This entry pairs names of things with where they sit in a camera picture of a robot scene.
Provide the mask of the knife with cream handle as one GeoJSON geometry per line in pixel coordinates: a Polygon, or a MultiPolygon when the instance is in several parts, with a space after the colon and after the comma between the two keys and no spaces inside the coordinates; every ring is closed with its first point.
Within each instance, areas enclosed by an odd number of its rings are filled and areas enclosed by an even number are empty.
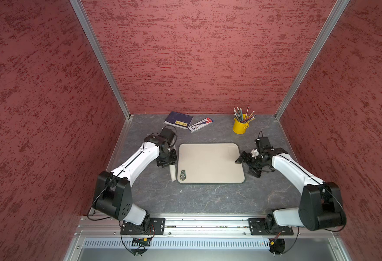
{"type": "Polygon", "coordinates": [[[176,166],[175,164],[169,165],[171,181],[176,181],[176,166]]]}

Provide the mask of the beige cutting board green rim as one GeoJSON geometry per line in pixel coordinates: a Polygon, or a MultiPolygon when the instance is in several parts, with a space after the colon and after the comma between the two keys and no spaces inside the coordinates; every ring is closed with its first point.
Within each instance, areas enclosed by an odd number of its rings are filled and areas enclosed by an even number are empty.
{"type": "Polygon", "coordinates": [[[179,146],[177,180],[181,184],[241,184],[243,166],[235,143],[188,143],[179,146]]]}

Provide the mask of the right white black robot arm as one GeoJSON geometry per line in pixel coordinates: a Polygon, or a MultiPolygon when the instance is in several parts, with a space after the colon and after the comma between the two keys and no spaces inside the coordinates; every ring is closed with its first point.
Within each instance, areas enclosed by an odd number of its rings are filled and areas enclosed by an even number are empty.
{"type": "Polygon", "coordinates": [[[235,161],[246,164],[251,174],[259,177],[264,167],[279,171],[301,194],[298,207],[276,209],[267,217],[270,229],[276,226],[304,227],[310,231],[320,229],[336,232],[347,223],[340,188],[325,182],[298,164],[282,148],[257,150],[255,155],[242,152],[235,161]]]}

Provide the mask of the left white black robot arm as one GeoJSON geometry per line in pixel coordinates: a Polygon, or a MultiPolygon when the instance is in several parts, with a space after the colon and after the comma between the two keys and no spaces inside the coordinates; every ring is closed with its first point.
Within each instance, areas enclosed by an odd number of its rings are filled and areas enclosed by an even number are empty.
{"type": "Polygon", "coordinates": [[[132,186],[153,161],[159,167],[168,167],[172,174],[175,172],[177,154],[173,146],[176,137],[163,133],[150,135],[127,161],[110,172],[101,172],[96,181],[92,209],[131,225],[139,233],[149,233],[150,214],[133,203],[132,186]]]}

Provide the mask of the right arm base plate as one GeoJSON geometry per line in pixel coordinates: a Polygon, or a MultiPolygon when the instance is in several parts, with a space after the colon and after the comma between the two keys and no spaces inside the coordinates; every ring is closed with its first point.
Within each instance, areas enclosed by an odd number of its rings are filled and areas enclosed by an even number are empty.
{"type": "Polygon", "coordinates": [[[279,226],[271,217],[249,218],[249,229],[252,236],[293,236],[290,226],[279,226]]]}

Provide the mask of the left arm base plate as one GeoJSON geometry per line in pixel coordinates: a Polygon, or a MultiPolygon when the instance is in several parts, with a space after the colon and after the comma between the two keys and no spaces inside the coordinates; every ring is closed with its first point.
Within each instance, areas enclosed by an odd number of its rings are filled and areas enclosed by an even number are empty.
{"type": "Polygon", "coordinates": [[[144,220],[142,225],[135,225],[126,221],[122,222],[121,234],[122,235],[146,235],[146,236],[159,236],[164,234],[166,219],[163,217],[150,217],[144,220]]]}

